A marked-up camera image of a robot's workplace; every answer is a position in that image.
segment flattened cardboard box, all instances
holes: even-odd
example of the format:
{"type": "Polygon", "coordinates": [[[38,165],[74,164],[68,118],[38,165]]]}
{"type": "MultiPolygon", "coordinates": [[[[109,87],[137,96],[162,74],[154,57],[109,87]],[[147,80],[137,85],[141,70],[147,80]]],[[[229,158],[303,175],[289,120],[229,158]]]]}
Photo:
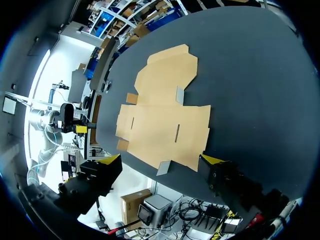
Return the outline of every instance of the flattened cardboard box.
{"type": "Polygon", "coordinates": [[[207,145],[211,106],[182,106],[183,91],[197,75],[197,57],[185,44],[151,55],[117,119],[118,150],[158,168],[175,161],[198,171],[207,145]]]}
{"type": "MultiPolygon", "coordinates": [[[[138,220],[139,205],[144,202],[144,199],[151,195],[152,193],[149,189],[144,189],[121,197],[121,213],[124,224],[129,224],[138,220]]],[[[141,226],[142,223],[138,222],[128,227],[128,230],[136,229],[141,226]]]]}

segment brown box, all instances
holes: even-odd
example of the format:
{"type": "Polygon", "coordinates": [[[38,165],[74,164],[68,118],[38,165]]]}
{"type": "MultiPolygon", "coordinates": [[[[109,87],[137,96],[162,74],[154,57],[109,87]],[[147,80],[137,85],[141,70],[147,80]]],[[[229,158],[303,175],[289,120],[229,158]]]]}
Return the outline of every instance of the brown box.
{"type": "MultiPolygon", "coordinates": [[[[124,224],[132,223],[138,220],[138,210],[139,205],[144,202],[144,199],[150,197],[152,193],[149,189],[144,189],[142,191],[137,191],[135,193],[125,195],[121,197],[121,213],[122,221],[124,224]]],[[[136,229],[142,226],[141,222],[138,222],[130,227],[128,230],[136,229]]]]}
{"type": "Polygon", "coordinates": [[[80,63],[78,70],[85,69],[85,68],[86,68],[86,65],[84,63],[80,63]]]}
{"type": "Polygon", "coordinates": [[[131,10],[130,8],[127,8],[126,10],[124,10],[124,12],[122,13],[122,16],[125,16],[126,18],[128,18],[130,15],[132,15],[134,13],[133,10],[131,10]]]}
{"type": "Polygon", "coordinates": [[[125,25],[125,22],[124,22],[124,21],[121,21],[121,20],[117,20],[117,21],[115,21],[115,23],[113,24],[113,26],[116,26],[116,27],[118,27],[118,28],[122,28],[124,25],[125,25]]]}
{"type": "Polygon", "coordinates": [[[109,35],[114,36],[119,32],[119,29],[112,28],[109,32],[109,35]]]}
{"type": "Polygon", "coordinates": [[[133,44],[138,42],[139,39],[140,38],[137,35],[133,35],[128,39],[128,41],[126,41],[125,46],[126,47],[131,47],[133,44]]]}
{"type": "Polygon", "coordinates": [[[155,9],[157,9],[157,10],[162,9],[166,5],[167,5],[167,3],[165,1],[160,1],[155,5],[155,9]]]}
{"type": "Polygon", "coordinates": [[[144,37],[145,35],[150,33],[150,30],[143,24],[139,23],[133,32],[140,38],[144,37]]]}
{"type": "MultiPolygon", "coordinates": [[[[94,108],[93,108],[93,116],[92,116],[92,123],[95,123],[95,124],[98,121],[98,115],[99,115],[99,108],[100,108],[101,99],[102,99],[101,95],[97,95],[96,96],[95,105],[94,105],[94,108]]],[[[98,143],[96,141],[96,129],[91,129],[90,144],[98,145],[98,143]]]]}
{"type": "Polygon", "coordinates": [[[105,40],[101,43],[100,48],[105,49],[110,41],[110,38],[106,37],[105,40]]]}
{"type": "Polygon", "coordinates": [[[117,149],[158,169],[168,160],[198,171],[207,145],[211,106],[183,106],[184,90],[194,80],[198,58],[185,44],[154,53],[137,74],[116,121],[117,149]]]}
{"type": "Polygon", "coordinates": [[[154,14],[152,14],[151,16],[147,17],[146,19],[142,20],[141,23],[144,24],[146,22],[148,22],[149,20],[153,19],[154,17],[164,13],[168,8],[161,8],[159,11],[155,12],[154,14]]]}
{"type": "Polygon", "coordinates": [[[149,6],[147,6],[147,7],[145,7],[144,9],[142,9],[141,11],[140,11],[140,13],[143,15],[143,14],[146,14],[148,11],[150,11],[150,7],[149,6]]]}

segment electronic device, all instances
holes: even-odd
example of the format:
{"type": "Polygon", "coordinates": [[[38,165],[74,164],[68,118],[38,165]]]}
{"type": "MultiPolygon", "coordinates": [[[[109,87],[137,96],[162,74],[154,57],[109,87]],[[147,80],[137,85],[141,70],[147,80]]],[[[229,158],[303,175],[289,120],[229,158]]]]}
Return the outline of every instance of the electronic device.
{"type": "Polygon", "coordinates": [[[156,194],[147,197],[143,204],[140,204],[138,218],[149,228],[160,228],[170,214],[172,201],[156,194]]]}

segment shelf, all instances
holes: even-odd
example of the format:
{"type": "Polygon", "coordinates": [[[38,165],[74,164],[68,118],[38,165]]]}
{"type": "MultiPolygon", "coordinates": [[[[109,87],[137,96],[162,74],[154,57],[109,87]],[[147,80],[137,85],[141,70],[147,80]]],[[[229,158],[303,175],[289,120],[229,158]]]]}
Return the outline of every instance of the shelf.
{"type": "Polygon", "coordinates": [[[124,22],[125,24],[128,24],[129,26],[131,26],[133,28],[136,27],[135,24],[133,24],[132,22],[130,22],[128,19],[124,18],[123,16],[119,15],[118,13],[110,11],[109,9],[106,9],[106,8],[102,8],[101,10],[106,12],[106,13],[108,13],[108,14],[110,14],[110,15],[112,15],[112,16],[114,16],[115,18],[121,20],[122,22],[124,22]]]}
{"type": "Polygon", "coordinates": [[[106,9],[109,9],[111,5],[115,2],[116,0],[111,0],[111,2],[106,6],[106,9]]]}
{"type": "Polygon", "coordinates": [[[101,15],[102,15],[103,11],[100,11],[98,17],[94,20],[92,27],[89,30],[89,34],[92,32],[92,29],[94,29],[95,25],[97,24],[98,20],[100,19],[101,15]]]}
{"type": "Polygon", "coordinates": [[[159,1],[159,0],[152,0],[150,2],[148,2],[147,4],[143,5],[142,7],[140,7],[137,11],[135,11],[132,15],[130,15],[128,17],[128,20],[132,19],[135,15],[137,15],[138,13],[140,13],[143,9],[145,9],[146,7],[148,7],[149,5],[153,4],[154,2],[159,1]]]}
{"type": "Polygon", "coordinates": [[[118,36],[118,34],[127,26],[128,24],[123,25],[120,30],[114,35],[114,37],[118,36]]]}
{"type": "Polygon", "coordinates": [[[128,0],[128,2],[122,8],[120,8],[120,10],[117,12],[117,14],[120,14],[132,2],[133,2],[133,0],[128,0]]]}

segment dark gray table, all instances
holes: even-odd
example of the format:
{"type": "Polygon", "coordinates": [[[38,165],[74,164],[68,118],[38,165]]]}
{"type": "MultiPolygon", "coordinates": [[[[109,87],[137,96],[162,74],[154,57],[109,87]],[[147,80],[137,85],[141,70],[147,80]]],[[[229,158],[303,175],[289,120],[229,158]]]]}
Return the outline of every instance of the dark gray table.
{"type": "MultiPolygon", "coordinates": [[[[205,154],[239,164],[267,192],[302,196],[320,143],[319,80],[302,43],[271,11],[219,7],[182,17],[151,32],[114,63],[97,122],[97,141],[119,151],[116,121],[127,93],[149,55],[181,44],[198,57],[196,78],[185,90],[184,105],[211,105],[205,154]]],[[[206,183],[174,163],[157,170],[127,152],[122,161],[180,193],[219,203],[206,183]]]]}

